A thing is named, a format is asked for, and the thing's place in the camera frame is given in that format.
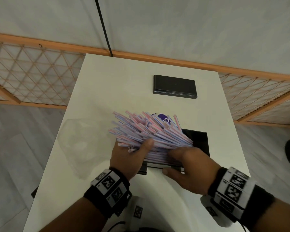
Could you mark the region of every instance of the white wall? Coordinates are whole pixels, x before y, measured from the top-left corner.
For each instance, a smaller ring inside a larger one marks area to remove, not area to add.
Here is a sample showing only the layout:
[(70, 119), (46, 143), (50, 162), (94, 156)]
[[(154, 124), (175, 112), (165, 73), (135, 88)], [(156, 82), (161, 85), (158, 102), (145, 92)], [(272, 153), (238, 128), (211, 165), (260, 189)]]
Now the white wall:
[[(120, 51), (290, 74), (290, 0), (99, 0)], [(0, 32), (106, 47), (94, 0), (0, 0)]]

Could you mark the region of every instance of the black cable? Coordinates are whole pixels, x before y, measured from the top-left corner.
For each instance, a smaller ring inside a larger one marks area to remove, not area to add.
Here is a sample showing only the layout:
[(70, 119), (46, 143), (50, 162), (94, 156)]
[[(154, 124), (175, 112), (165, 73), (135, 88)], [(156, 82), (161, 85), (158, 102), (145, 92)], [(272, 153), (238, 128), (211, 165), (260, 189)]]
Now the black cable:
[(126, 222), (117, 222), (115, 225), (113, 225), (111, 228), (109, 228), (109, 230), (107, 232), (110, 232), (115, 226), (119, 225), (119, 224), (125, 224)]
[(245, 229), (245, 227), (243, 226), (243, 224), (242, 224), (242, 223), (240, 223), (240, 224), (241, 224), (241, 226), (243, 227), (244, 231), (247, 232), (246, 229)]
[(108, 46), (108, 50), (109, 50), (111, 56), (113, 57), (113, 52), (112, 52), (112, 49), (111, 49), (111, 47), (109, 45), (109, 42), (108, 42), (108, 37), (107, 37), (107, 34), (106, 34), (106, 30), (105, 30), (105, 26), (104, 26), (102, 14), (101, 14), (99, 2), (98, 2), (98, 0), (95, 0), (95, 2), (96, 2), (96, 6), (97, 6), (97, 9), (98, 9), (99, 16), (100, 16), (100, 21), (101, 21), (102, 28), (103, 28), (103, 31), (104, 31), (104, 36), (105, 36), (105, 40), (106, 40), (106, 43), (107, 43), (107, 46)]

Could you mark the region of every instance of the person's left hand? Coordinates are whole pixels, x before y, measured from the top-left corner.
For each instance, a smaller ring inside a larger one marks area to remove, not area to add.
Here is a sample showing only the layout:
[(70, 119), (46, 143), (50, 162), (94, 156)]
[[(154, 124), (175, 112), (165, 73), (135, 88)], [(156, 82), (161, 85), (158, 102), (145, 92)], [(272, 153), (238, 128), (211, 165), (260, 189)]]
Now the person's left hand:
[(116, 168), (128, 179), (133, 178), (140, 170), (143, 160), (154, 145), (153, 139), (147, 139), (136, 152), (129, 153), (128, 147), (118, 146), (115, 142), (110, 160), (110, 167)]

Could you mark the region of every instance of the person's right hand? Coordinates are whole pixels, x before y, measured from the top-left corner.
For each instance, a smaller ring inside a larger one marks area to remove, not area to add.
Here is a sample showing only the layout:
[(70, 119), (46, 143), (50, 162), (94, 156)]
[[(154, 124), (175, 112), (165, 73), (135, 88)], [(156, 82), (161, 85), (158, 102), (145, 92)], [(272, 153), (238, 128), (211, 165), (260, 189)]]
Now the person's right hand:
[(216, 178), (220, 165), (195, 147), (178, 147), (171, 150), (169, 155), (182, 162), (185, 173), (173, 168), (164, 168), (163, 174), (172, 178), (186, 190), (206, 195)]

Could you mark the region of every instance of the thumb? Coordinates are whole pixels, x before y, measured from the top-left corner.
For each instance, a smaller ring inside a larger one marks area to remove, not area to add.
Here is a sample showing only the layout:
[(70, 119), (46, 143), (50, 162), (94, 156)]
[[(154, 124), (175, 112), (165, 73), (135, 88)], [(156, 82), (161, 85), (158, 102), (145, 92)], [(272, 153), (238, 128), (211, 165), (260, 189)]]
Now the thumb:
[(186, 188), (186, 176), (173, 168), (164, 168), (162, 173), (177, 182), (182, 188)]
[(145, 142), (143, 142), (140, 149), (138, 150), (138, 155), (142, 156), (144, 159), (147, 153), (150, 152), (153, 146), (154, 146), (154, 140), (152, 138), (147, 139)]

